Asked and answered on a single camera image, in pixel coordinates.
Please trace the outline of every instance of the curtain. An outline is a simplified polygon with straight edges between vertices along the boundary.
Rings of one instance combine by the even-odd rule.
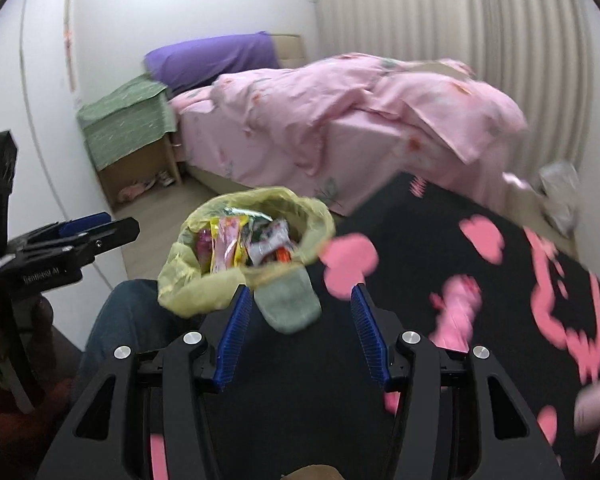
[[[529,122],[511,169],[533,178],[576,166],[588,127],[592,60],[579,0],[315,0],[328,54],[451,57],[510,95]]]

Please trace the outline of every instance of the person's leg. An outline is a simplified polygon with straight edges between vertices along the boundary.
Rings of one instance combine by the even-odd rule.
[[[91,329],[74,381],[72,402],[117,347],[127,345],[133,352],[163,348],[180,334],[198,328],[200,322],[199,317],[182,319],[161,307],[154,280],[120,283],[107,298]]]

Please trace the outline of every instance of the metal bolt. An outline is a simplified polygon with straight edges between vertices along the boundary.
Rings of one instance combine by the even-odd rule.
[[[187,332],[182,339],[188,345],[197,345],[202,341],[202,334],[200,332]]]
[[[402,340],[410,345],[415,345],[420,342],[420,334],[409,330],[408,332],[404,332],[402,334]]]
[[[128,346],[119,346],[118,348],[116,348],[116,351],[113,352],[113,356],[116,359],[126,359],[130,355],[131,355],[131,348],[129,348]]]
[[[476,346],[474,347],[474,355],[478,358],[478,359],[486,359],[487,357],[489,357],[491,353],[489,352],[488,348],[485,348],[484,346]]]

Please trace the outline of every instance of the purple cloth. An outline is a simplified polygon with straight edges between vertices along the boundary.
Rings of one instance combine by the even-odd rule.
[[[163,46],[144,56],[144,65],[174,95],[211,84],[222,74],[280,68],[273,41],[266,32]]]

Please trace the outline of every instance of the headboard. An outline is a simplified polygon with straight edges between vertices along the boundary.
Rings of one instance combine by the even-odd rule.
[[[271,34],[280,68],[298,68],[307,64],[299,34]]]

